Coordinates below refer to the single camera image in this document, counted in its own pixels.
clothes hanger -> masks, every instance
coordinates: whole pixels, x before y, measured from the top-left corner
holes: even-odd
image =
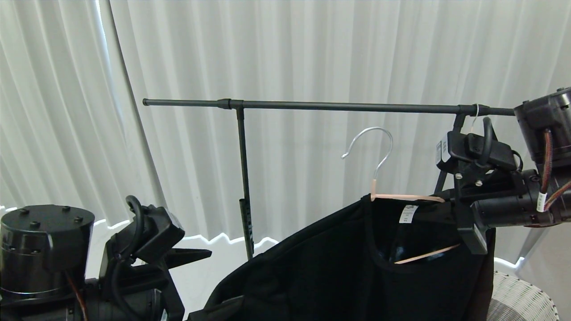
[[[375,168],[375,174],[373,176],[373,181],[371,183],[371,201],[375,200],[376,198],[391,198],[391,199],[404,199],[404,200],[418,200],[418,199],[423,199],[423,200],[432,200],[435,202],[440,202],[440,203],[444,203],[445,200],[441,197],[437,197],[437,196],[423,196],[423,195],[403,195],[403,194],[377,194],[376,193],[376,186],[377,186],[377,176],[379,175],[379,169],[381,168],[381,166],[383,165],[383,163],[385,162],[385,160],[387,160],[387,158],[390,156],[391,152],[392,152],[392,147],[393,147],[393,137],[390,131],[382,128],[382,127],[369,127],[366,128],[364,130],[362,130],[360,133],[358,133],[354,138],[353,141],[351,142],[351,144],[349,145],[349,148],[347,149],[347,152],[345,152],[345,154],[343,154],[341,156],[341,159],[345,159],[345,157],[347,157],[349,155],[349,153],[351,152],[351,150],[353,149],[353,145],[355,144],[355,142],[357,141],[357,139],[359,137],[361,137],[361,135],[365,134],[367,131],[371,131],[371,130],[380,130],[382,132],[384,132],[385,134],[387,134],[389,136],[389,139],[391,141],[391,146],[389,147],[389,151],[387,152],[387,154],[385,155],[385,157],[383,157],[383,159],[381,160],[381,162],[377,165],[377,168]]]

metal hook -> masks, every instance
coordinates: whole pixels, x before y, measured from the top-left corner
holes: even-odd
[[[349,145],[349,148],[347,149],[347,152],[345,152],[345,154],[343,154],[341,156],[341,159],[344,159],[345,157],[347,157],[349,155],[349,153],[351,152],[351,149],[353,148],[353,144],[355,144],[355,142],[357,141],[357,139],[359,137],[361,137],[361,135],[365,134],[367,131],[369,130],[381,130],[383,132],[385,132],[385,134],[387,134],[389,136],[389,139],[391,140],[391,146],[389,148],[388,153],[385,155],[385,157],[383,157],[383,159],[381,160],[381,162],[377,165],[377,168],[375,169],[375,176],[373,177],[374,180],[377,179],[377,176],[379,174],[379,168],[381,168],[381,165],[383,165],[383,163],[385,162],[385,160],[387,160],[387,158],[389,158],[391,151],[392,151],[392,146],[393,146],[393,138],[391,135],[391,132],[382,128],[382,127],[369,127],[366,128],[364,130],[362,130],[360,133],[357,134],[357,136],[355,136],[355,138],[353,138],[353,141],[351,142],[351,144]]]

vertical pole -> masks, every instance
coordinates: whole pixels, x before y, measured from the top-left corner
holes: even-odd
[[[464,121],[466,120],[466,114],[456,114],[454,118],[454,125],[452,126],[452,131],[460,132],[462,127],[464,126]],[[434,189],[434,193],[442,192],[444,188],[444,183],[446,182],[446,176],[448,175],[445,171],[440,171],[438,175],[438,180],[436,181],[436,188]]]
[[[238,119],[238,139],[240,140],[240,162],[242,164],[242,184],[244,186],[244,198],[240,202],[242,215],[242,229],[246,244],[246,255],[250,260],[254,255],[254,235],[252,233],[252,214],[250,211],[250,184],[248,182],[248,160],[246,157],[246,131],[244,129],[244,108],[236,108]]]

white basket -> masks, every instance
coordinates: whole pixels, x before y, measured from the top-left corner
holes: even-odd
[[[501,272],[494,272],[489,321],[559,321],[557,307],[540,288]]]

shirt neckline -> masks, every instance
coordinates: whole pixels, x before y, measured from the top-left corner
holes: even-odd
[[[364,223],[365,223],[365,234],[366,234],[366,245],[368,248],[369,255],[371,256],[372,261],[375,265],[382,268],[383,270],[388,270],[392,272],[401,272],[401,273],[414,273],[419,272],[420,270],[426,270],[430,268],[437,268],[443,264],[448,263],[451,259],[458,257],[459,251],[465,251],[466,249],[465,244],[460,244],[460,246],[453,248],[447,252],[447,255],[444,255],[441,258],[437,258],[436,260],[425,262],[422,264],[415,264],[415,263],[404,263],[404,264],[394,264],[387,260],[385,260],[381,255],[378,253],[378,249],[375,243],[375,231],[373,229],[373,219],[372,215],[373,208],[372,208],[371,195],[365,195],[361,199],[361,208],[364,212]],[[403,207],[406,204],[410,204],[413,202],[407,202],[403,200],[399,200],[399,202],[403,203]]]

